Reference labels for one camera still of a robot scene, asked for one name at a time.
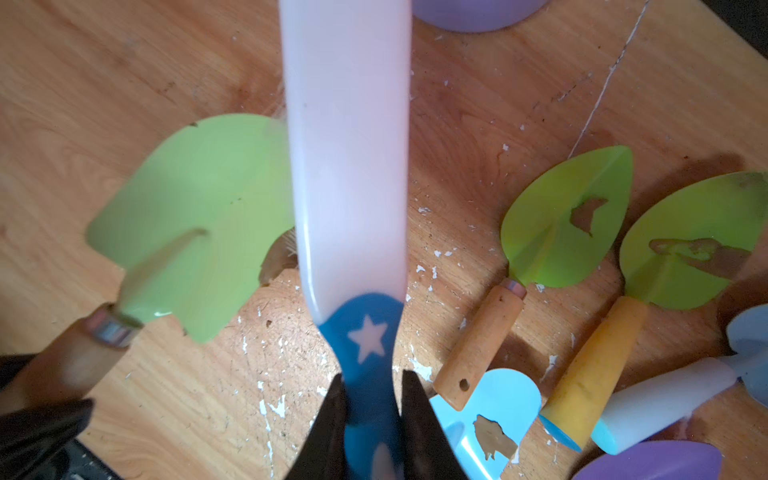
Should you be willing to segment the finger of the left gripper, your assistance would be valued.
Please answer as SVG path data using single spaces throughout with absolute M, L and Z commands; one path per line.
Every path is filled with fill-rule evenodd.
M 94 407 L 86 398 L 3 414 L 1 477 L 67 478 L 71 460 L 66 446 L 88 427 Z

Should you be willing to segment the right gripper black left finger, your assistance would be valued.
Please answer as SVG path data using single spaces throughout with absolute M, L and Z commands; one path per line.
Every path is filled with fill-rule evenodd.
M 284 479 L 346 479 L 346 419 L 345 385 L 342 375 L 337 374 L 294 464 Z

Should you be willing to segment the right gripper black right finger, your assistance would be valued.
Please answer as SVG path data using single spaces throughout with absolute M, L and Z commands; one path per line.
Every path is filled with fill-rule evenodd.
M 405 478 L 467 480 L 418 375 L 405 370 L 401 385 Z

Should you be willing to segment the pale green trowel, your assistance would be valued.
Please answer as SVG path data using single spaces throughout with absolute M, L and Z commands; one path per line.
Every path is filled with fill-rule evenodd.
M 1 391 L 15 413 L 85 397 L 149 323 L 212 340 L 297 265 L 287 128 L 256 114 L 193 122 L 163 141 L 88 225 L 122 268 L 114 301 L 75 321 Z

